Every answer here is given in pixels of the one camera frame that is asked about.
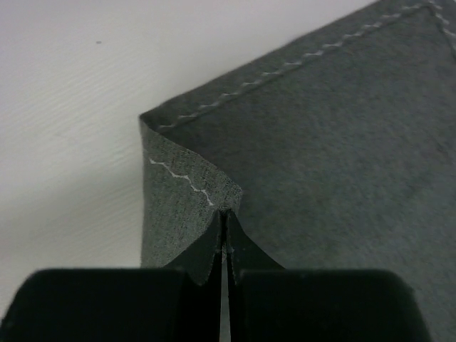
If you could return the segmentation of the grey cloth napkin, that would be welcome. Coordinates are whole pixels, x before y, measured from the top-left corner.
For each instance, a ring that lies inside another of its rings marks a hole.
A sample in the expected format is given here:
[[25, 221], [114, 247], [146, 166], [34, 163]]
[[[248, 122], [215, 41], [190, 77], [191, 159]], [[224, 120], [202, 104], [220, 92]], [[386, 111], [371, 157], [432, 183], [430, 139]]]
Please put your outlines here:
[[140, 116], [141, 264], [233, 211], [285, 269], [382, 269], [455, 339], [455, 3], [377, 1]]

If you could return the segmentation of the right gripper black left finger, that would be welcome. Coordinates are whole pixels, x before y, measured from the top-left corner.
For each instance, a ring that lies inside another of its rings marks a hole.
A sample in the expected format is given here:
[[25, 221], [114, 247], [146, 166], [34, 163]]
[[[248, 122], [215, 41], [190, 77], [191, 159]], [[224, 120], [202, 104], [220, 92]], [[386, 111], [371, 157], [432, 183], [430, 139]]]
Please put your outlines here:
[[169, 264], [44, 269], [20, 286], [3, 341], [218, 341], [223, 215]]

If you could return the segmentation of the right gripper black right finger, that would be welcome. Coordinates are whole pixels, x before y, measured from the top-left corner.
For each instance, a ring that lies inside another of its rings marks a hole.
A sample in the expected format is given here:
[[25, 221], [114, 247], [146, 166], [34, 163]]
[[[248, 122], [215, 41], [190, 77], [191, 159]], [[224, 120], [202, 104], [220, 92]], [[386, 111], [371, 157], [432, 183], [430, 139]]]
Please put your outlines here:
[[382, 269], [285, 269], [222, 215], [232, 341], [431, 341], [413, 290]]

